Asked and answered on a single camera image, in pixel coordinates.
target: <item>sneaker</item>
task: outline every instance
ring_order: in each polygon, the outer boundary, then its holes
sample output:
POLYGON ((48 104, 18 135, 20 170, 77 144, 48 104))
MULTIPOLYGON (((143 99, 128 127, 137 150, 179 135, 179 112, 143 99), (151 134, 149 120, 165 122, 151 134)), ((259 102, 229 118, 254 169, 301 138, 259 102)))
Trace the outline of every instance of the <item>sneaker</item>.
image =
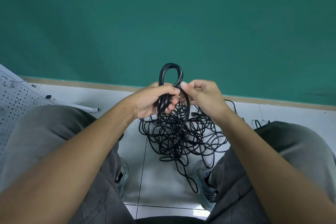
POLYGON ((204 166, 203 160, 198 161, 194 166, 194 179, 199 187, 199 192, 201 194, 201 206, 211 212, 216 205, 216 189, 209 186, 205 182, 212 169, 208 169, 204 166))
POLYGON ((119 176, 118 180, 115 181, 117 189, 120 193, 121 199, 124 198, 124 185, 128 178, 128 165, 123 158, 120 158, 121 162, 121 177, 119 176))

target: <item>gray pants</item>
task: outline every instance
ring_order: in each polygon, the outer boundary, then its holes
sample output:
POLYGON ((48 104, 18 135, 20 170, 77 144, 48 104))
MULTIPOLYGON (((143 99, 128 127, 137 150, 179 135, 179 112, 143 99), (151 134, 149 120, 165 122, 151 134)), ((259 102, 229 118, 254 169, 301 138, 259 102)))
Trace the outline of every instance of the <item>gray pants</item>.
MULTIPOLYGON (((8 141, 0 191, 39 159, 82 131, 96 119, 72 107, 42 106, 26 114, 8 141)), ((273 122, 256 132, 292 166, 325 189, 336 200, 335 157, 312 130, 273 122)), ((120 174, 118 143, 104 161, 84 201, 71 219, 77 223, 135 223, 115 185, 120 174)), ((214 167, 210 183, 219 191, 209 223, 269 223, 252 185, 232 148, 214 167)), ((137 223, 199 223, 195 218, 155 217, 137 223)))

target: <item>tangled cable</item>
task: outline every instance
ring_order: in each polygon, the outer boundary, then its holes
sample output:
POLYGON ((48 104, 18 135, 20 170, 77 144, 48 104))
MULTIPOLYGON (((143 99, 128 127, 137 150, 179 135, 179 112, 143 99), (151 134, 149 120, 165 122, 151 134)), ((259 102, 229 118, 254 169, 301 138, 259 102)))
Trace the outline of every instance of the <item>tangled cable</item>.
POLYGON ((162 68, 159 85, 163 85, 164 74, 171 68, 175 68, 178 72, 178 81, 174 84, 174 87, 179 88, 185 95, 187 105, 178 103, 170 114, 166 114, 164 110, 171 103, 172 95, 161 96, 157 103, 157 118, 154 119, 151 116, 149 120, 140 119, 139 131, 147 136, 152 149, 157 154, 163 155, 159 160, 164 162, 175 161, 177 171, 187 178, 193 192, 198 193, 195 180, 188 176, 186 172, 186 166, 189 164, 188 154, 202 156, 204 165, 207 168, 212 168, 215 164, 215 152, 226 152, 218 149, 227 143, 227 139, 222 131, 217 131, 210 117, 198 106, 195 107, 196 112, 192 112, 189 118, 190 104, 188 95, 178 86, 183 80, 183 73, 178 65, 168 63, 162 68), (212 164, 208 166, 204 157, 211 155, 213 155, 212 164))

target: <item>teal wall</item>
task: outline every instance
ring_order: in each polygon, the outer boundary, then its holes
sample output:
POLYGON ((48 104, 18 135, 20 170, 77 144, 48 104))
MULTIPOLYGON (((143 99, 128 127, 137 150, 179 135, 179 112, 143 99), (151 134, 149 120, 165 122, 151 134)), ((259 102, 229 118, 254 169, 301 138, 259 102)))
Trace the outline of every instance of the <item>teal wall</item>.
POLYGON ((0 63, 19 75, 146 86, 174 62, 223 94, 336 105, 336 0, 0 4, 0 63))

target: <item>perforated metal panel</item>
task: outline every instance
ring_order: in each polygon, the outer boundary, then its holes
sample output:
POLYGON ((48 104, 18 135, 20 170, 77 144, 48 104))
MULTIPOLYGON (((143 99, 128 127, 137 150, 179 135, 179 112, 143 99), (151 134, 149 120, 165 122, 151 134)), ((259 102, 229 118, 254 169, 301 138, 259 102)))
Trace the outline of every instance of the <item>perforated metal panel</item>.
POLYGON ((33 87, 0 66, 0 173, 6 158, 5 147, 16 122, 36 106, 51 104, 33 87))

